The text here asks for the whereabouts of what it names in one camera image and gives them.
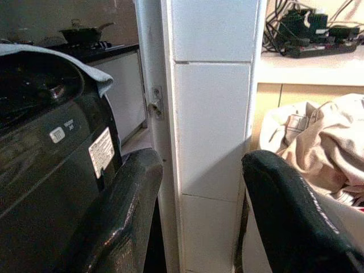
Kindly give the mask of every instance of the shelf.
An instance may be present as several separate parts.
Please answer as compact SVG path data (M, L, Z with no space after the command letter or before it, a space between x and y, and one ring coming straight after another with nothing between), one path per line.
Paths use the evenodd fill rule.
M258 82L364 86L364 46L354 52L303 59L263 53Z

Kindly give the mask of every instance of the stove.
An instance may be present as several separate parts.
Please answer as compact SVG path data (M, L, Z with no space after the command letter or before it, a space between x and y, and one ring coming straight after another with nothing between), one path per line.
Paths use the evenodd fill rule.
M81 61L116 49L125 48L125 45L112 45L106 41L86 44L60 44L48 47L49 49L71 55Z

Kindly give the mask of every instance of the beige cloth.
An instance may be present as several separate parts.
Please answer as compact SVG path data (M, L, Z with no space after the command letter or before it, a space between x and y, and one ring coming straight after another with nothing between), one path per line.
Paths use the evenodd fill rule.
M363 95L272 110L259 145L285 158L320 193L350 205L364 200Z

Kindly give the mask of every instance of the black stovetop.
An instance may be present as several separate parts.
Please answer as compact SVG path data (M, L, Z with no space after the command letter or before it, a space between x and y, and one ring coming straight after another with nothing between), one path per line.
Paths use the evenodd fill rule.
M102 60L139 49L138 44L112 45L109 42L96 42L92 44L61 44L49 47L49 49L71 55L84 63Z

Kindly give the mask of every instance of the metal door hinge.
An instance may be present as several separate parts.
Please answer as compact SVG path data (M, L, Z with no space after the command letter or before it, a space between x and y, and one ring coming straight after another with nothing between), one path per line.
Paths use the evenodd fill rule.
M160 86L152 88L152 101L148 104L148 111L156 119L164 119L163 95Z

